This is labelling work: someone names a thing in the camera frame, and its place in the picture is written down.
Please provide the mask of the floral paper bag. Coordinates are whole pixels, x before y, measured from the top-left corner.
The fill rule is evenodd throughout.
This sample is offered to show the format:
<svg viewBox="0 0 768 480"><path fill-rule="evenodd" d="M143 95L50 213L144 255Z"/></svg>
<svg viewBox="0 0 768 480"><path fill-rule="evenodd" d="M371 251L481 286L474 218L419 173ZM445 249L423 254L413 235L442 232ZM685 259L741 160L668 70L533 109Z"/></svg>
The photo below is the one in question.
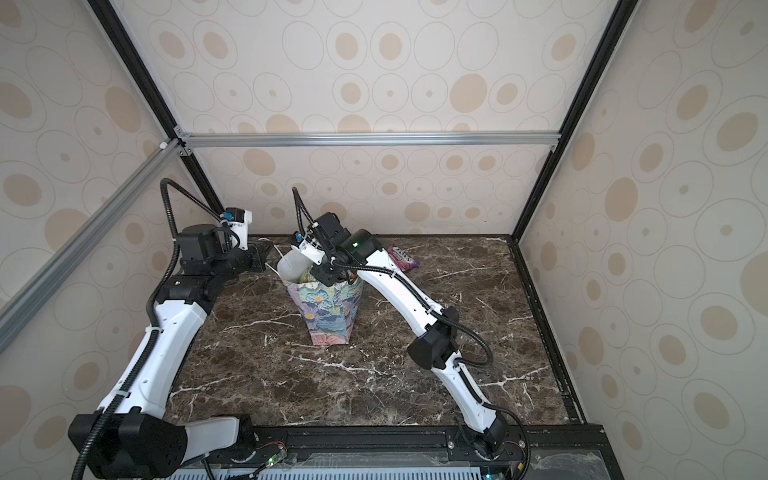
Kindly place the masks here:
<svg viewBox="0 0 768 480"><path fill-rule="evenodd" d="M310 273L310 262L297 250L278 252L273 271L286 287L315 346L350 343L355 317L362 301L364 282L343 278L326 286Z"/></svg>

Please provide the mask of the purple pink snack bag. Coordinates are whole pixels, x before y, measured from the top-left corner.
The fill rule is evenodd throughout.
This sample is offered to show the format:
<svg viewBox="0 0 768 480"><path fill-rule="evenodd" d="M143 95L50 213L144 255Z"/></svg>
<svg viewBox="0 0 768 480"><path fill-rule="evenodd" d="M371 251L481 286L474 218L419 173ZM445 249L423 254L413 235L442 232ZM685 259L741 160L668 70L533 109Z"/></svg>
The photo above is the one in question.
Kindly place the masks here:
<svg viewBox="0 0 768 480"><path fill-rule="evenodd" d="M396 245L390 246L387 249L387 252L395 265L404 273L407 273L420 266L419 260L413 258Z"/></svg>

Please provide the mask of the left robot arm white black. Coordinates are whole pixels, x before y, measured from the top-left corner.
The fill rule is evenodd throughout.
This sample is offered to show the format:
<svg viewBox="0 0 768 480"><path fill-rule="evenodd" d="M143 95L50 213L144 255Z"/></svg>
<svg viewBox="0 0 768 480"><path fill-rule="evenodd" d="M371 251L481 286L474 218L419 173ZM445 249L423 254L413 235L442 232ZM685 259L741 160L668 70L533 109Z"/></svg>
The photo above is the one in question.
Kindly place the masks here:
<svg viewBox="0 0 768 480"><path fill-rule="evenodd" d="M150 324L125 372L92 414L78 414L68 436L78 451L72 476L154 479L222 450L255 442L241 416L183 425L165 420L171 388L226 284L262 272L273 244L249 242L229 226L193 225L174 234L163 280L150 294Z"/></svg>

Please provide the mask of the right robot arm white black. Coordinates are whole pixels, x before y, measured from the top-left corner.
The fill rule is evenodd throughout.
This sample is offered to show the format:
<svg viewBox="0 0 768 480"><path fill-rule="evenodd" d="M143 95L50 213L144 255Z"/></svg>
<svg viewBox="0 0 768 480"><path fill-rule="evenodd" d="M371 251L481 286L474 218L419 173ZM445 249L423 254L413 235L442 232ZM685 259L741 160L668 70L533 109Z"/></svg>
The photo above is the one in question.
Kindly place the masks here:
<svg viewBox="0 0 768 480"><path fill-rule="evenodd" d="M349 232L334 213L325 213L308 226L301 224L292 245L310 260L311 275L324 285L356 276L395 307L415 335L408 355L448 390L471 431L473 447L484 457L495 455L508 423L468 371L491 367L493 354L479 334L460 322L458 311L429 298L375 236L365 229Z"/></svg>

